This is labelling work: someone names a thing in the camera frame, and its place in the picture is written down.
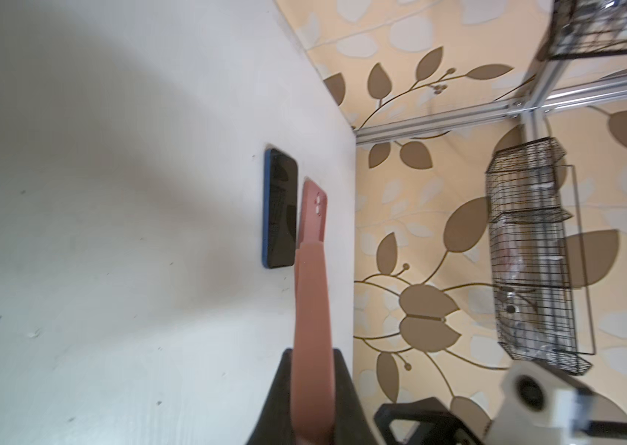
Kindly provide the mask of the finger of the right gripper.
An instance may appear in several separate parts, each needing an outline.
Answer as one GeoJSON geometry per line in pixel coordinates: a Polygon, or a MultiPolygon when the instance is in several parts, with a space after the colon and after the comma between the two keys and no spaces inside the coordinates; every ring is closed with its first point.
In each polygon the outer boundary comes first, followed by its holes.
{"type": "Polygon", "coordinates": [[[386,444],[482,445],[472,430],[436,398],[382,404],[374,415],[374,422],[386,444]],[[396,421],[414,423],[404,441],[399,441],[393,433],[391,426],[396,421]]]}

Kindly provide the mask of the phone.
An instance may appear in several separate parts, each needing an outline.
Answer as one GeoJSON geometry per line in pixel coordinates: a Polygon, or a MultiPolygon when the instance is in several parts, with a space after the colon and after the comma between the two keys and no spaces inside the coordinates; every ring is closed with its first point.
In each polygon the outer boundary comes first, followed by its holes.
{"type": "Polygon", "coordinates": [[[295,261],[298,164],[277,148],[265,150],[263,176],[263,266],[290,267],[295,261]]]}
{"type": "Polygon", "coordinates": [[[336,391],[326,259],[321,242],[296,252],[296,321],[290,378],[290,417],[297,444],[328,444],[336,391]]]}

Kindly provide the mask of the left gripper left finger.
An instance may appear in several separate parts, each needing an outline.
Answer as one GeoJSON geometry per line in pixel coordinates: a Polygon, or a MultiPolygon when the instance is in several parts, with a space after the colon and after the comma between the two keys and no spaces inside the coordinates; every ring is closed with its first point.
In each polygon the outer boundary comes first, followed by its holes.
{"type": "Polygon", "coordinates": [[[293,349],[284,350],[259,419],[248,445],[293,445],[290,415],[291,363],[293,349]]]}

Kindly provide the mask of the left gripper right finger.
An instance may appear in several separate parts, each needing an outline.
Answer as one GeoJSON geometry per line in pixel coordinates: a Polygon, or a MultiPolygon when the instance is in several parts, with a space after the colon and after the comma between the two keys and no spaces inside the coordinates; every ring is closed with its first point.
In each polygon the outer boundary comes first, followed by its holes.
{"type": "Polygon", "coordinates": [[[333,356],[335,367],[335,423],[332,444],[377,444],[378,441],[367,422],[343,354],[340,350],[334,349],[333,356]]]}

